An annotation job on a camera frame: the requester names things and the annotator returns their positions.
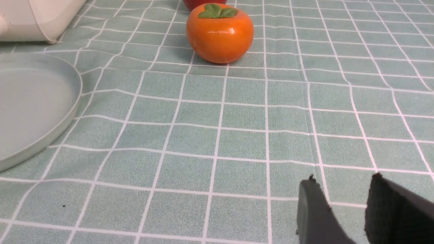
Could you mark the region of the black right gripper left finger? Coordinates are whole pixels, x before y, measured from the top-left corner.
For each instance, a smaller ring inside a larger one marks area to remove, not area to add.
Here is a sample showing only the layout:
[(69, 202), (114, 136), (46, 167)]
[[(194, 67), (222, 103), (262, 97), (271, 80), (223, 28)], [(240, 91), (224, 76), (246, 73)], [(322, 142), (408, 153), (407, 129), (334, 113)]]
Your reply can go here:
[(313, 175), (299, 184), (296, 234), (300, 244), (354, 244)]

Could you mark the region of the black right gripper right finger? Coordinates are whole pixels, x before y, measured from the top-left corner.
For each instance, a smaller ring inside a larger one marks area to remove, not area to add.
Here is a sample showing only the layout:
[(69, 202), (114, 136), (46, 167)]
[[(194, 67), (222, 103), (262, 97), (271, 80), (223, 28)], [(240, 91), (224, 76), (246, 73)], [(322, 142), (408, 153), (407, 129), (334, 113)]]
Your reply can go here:
[(376, 173), (370, 182), (364, 230), (371, 244), (432, 244), (433, 202)]

